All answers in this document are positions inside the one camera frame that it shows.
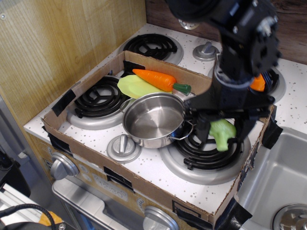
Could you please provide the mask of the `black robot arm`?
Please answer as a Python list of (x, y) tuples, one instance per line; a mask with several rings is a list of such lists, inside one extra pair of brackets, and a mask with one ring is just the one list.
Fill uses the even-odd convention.
[(220, 32), (222, 53), (210, 88), (185, 102), (194, 116), (197, 136), (206, 142), (211, 122), (235, 120), (243, 141), (261, 117), (267, 117), (272, 96), (254, 93), (254, 78), (278, 64), (277, 15), (268, 0), (169, 0), (172, 14), (186, 23), (207, 23)]

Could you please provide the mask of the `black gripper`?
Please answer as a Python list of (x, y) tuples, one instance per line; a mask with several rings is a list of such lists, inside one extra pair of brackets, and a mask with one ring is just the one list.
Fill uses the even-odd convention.
[(186, 111), (197, 116), (197, 138), (206, 143), (211, 123), (208, 120), (234, 118), (236, 138), (243, 141), (260, 117), (267, 117), (275, 99), (250, 91), (249, 84), (229, 85), (214, 77), (210, 88), (184, 102)]

